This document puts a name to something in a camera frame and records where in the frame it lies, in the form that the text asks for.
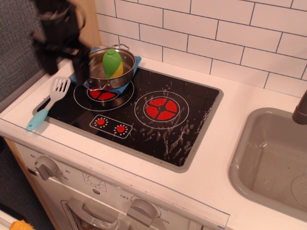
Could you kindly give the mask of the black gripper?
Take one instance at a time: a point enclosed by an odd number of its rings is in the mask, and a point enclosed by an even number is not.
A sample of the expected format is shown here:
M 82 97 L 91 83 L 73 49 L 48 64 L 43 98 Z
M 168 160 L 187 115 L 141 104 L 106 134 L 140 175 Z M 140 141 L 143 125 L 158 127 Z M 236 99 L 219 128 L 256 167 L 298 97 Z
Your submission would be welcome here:
M 41 20 L 43 29 L 30 34 L 34 52 L 45 72 L 58 72 L 58 57 L 72 60 L 77 83 L 85 83 L 90 76 L 89 48 L 79 40 L 80 29 L 76 14 Z

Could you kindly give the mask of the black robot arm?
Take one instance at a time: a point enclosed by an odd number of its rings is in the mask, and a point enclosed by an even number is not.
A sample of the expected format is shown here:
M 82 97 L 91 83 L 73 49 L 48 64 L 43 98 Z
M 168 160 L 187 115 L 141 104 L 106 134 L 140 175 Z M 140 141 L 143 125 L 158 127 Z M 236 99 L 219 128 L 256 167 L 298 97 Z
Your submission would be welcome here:
M 72 61 L 78 85 L 90 77 L 90 48 L 80 41 L 86 16 L 81 6 L 68 0 L 35 0 L 35 17 L 42 29 L 30 34 L 38 62 L 49 75 L 58 72 L 57 59 Z

